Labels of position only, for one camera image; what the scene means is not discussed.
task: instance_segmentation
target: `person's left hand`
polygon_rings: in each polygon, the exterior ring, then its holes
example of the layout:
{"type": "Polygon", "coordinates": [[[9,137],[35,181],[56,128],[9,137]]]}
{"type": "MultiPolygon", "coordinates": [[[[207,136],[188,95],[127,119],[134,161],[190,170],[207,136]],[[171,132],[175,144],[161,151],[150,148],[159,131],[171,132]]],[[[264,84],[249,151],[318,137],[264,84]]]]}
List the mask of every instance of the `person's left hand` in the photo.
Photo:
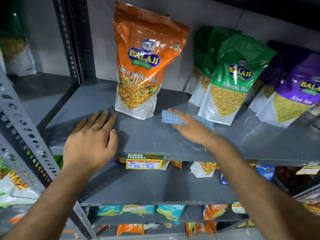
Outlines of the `person's left hand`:
{"type": "Polygon", "coordinates": [[[78,123],[66,140],[63,168],[78,165],[95,173],[114,157],[118,147],[117,131],[112,129],[116,115],[106,122],[107,115],[106,110],[100,117],[94,113],[88,121],[78,123]]]}

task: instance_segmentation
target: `wrist thread bracelet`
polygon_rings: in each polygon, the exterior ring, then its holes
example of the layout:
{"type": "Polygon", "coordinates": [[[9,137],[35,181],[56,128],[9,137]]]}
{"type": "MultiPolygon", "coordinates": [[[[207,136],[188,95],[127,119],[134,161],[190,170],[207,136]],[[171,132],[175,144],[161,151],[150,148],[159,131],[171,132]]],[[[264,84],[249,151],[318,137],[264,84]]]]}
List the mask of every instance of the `wrist thread bracelet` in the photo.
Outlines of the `wrist thread bracelet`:
{"type": "Polygon", "coordinates": [[[205,151],[205,152],[207,151],[207,148],[206,148],[207,141],[208,141],[208,139],[210,138],[210,136],[212,136],[212,135],[214,135],[214,134],[215,134],[215,133],[212,132],[212,133],[206,138],[206,140],[205,140],[205,142],[204,142],[204,151],[205,151]]]}

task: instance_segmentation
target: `orange chip packet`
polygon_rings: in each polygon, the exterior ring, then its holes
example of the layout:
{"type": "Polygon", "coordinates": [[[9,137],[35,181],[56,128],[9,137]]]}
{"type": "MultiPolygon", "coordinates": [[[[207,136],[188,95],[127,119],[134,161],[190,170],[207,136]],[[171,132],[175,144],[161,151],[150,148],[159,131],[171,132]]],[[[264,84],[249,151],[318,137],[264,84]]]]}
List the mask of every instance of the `orange chip packet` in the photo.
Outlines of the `orange chip packet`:
{"type": "Polygon", "coordinates": [[[186,222],[187,237],[189,238],[199,233],[215,234],[216,224],[216,222],[186,222]]]}
{"type": "Polygon", "coordinates": [[[180,55],[189,30],[169,17],[116,1],[116,111],[140,120],[154,116],[166,66],[180,55]]]}
{"type": "Polygon", "coordinates": [[[227,204],[207,204],[203,210],[203,220],[213,220],[222,216],[228,209],[227,204]]]}
{"type": "Polygon", "coordinates": [[[171,164],[178,167],[180,170],[182,170],[182,162],[183,161],[170,161],[171,164]]]}
{"type": "Polygon", "coordinates": [[[123,234],[124,232],[140,233],[144,235],[143,224],[118,225],[117,237],[123,234]]]}

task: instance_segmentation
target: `blue checkered cloth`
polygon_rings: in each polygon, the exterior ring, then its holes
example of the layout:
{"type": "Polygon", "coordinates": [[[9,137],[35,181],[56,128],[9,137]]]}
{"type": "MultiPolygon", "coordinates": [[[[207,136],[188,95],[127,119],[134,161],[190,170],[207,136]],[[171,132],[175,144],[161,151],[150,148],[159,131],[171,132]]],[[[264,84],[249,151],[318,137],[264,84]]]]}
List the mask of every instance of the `blue checkered cloth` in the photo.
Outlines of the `blue checkered cloth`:
{"type": "MultiPolygon", "coordinates": [[[[162,110],[162,122],[166,124],[176,124],[176,125],[184,125],[184,122],[180,119],[180,117],[175,114],[171,113],[168,110],[162,110]]],[[[210,130],[214,129],[214,123],[211,121],[208,121],[199,115],[193,115],[196,120],[200,121],[202,124],[204,124],[206,127],[208,127],[210,130]]]]}

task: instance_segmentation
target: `forearm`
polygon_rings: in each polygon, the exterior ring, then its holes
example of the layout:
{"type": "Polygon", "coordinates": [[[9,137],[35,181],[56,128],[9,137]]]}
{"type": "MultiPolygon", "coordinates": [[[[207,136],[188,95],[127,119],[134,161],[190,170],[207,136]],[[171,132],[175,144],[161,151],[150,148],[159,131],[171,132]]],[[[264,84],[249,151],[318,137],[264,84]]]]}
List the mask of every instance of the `forearm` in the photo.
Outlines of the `forearm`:
{"type": "Polygon", "coordinates": [[[226,139],[211,136],[207,149],[266,240],[312,238],[319,219],[259,175],[226,139]]]}
{"type": "Polygon", "coordinates": [[[80,166],[63,168],[4,240],[59,239],[67,218],[91,175],[80,166]]]}

